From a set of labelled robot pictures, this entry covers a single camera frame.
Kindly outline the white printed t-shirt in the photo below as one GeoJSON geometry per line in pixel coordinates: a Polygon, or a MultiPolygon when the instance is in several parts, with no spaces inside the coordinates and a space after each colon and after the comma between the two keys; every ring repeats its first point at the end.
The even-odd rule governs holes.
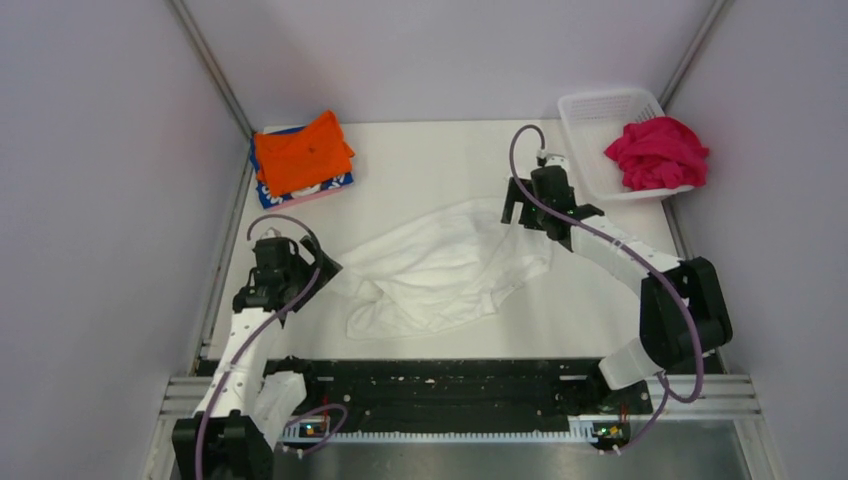
{"type": "Polygon", "coordinates": [[[547,238],[501,221],[495,198],[433,211],[338,259],[329,289],[354,340],[441,333],[494,315],[530,280],[550,270],[547,238]]]}

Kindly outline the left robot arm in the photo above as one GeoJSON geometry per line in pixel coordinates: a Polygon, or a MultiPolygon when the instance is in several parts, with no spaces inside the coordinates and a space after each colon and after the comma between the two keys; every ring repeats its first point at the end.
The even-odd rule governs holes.
{"type": "Polygon", "coordinates": [[[320,386],[300,374],[265,378],[288,314],[302,308],[341,267],[309,232],[295,241],[269,230],[232,300],[229,336],[206,393],[171,434],[184,479],[268,479],[275,447],[293,413],[319,404],[320,386]]]}

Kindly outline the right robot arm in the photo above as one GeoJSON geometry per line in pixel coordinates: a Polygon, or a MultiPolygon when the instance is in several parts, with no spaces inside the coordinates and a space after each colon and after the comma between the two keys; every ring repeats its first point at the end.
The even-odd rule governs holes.
{"type": "Polygon", "coordinates": [[[587,404],[612,412],[626,400],[627,388],[651,376],[681,403],[700,396],[705,353],[733,336],[710,261],[665,254],[619,228],[600,208],[578,204],[559,165],[541,165],[527,178],[511,176],[502,221],[543,232],[605,270],[639,301],[637,335],[591,368],[587,404]]]}

